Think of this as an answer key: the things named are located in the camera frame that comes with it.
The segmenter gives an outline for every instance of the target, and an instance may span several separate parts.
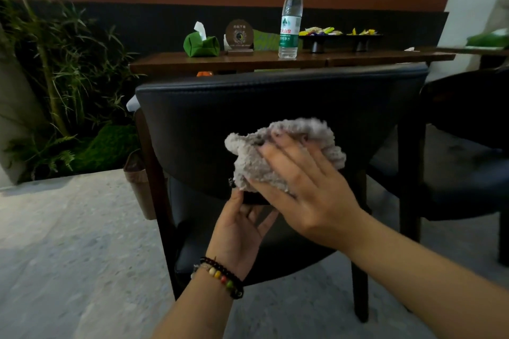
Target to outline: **terrazzo floor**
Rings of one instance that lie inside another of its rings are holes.
[[[397,227],[398,201],[368,183],[374,216]],[[498,215],[423,223],[423,244],[509,288],[496,262]],[[123,172],[0,190],[0,338],[148,338],[173,303],[155,221]],[[433,338],[370,280],[370,320],[353,313],[350,263],[336,253],[246,289],[225,338]]]

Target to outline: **black leather chair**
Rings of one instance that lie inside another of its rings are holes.
[[[500,212],[499,257],[509,265],[509,69],[465,72],[426,84],[412,115],[373,157],[367,174],[400,199],[400,231],[420,220]]]
[[[254,132],[282,119],[326,120],[347,154],[343,174],[365,207],[367,164],[416,102],[427,73],[425,65],[415,64],[159,79],[139,86],[137,128],[175,297],[205,253],[231,192],[236,156],[225,148],[229,133]],[[245,202],[266,204],[259,194],[246,194]],[[246,284],[291,274],[331,253],[280,217]],[[355,266],[352,271],[355,311],[364,322],[367,276]]]

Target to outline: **brown trash bin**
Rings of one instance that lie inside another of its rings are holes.
[[[127,182],[131,184],[139,207],[142,209],[143,216],[145,216],[147,220],[155,220],[156,212],[150,193],[145,162],[143,161],[143,155],[140,149],[133,151],[129,157],[127,157],[127,162],[124,165],[124,174]]]

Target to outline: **round brown sign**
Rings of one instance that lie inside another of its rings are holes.
[[[226,41],[233,51],[251,49],[254,39],[253,28],[242,19],[235,19],[226,27]]]

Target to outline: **person's right hand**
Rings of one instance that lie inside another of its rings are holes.
[[[347,181],[313,141],[299,143],[284,132],[273,132],[272,139],[274,143],[266,142],[258,150],[296,197],[266,182],[249,182],[298,233],[347,253],[359,242],[369,218]]]

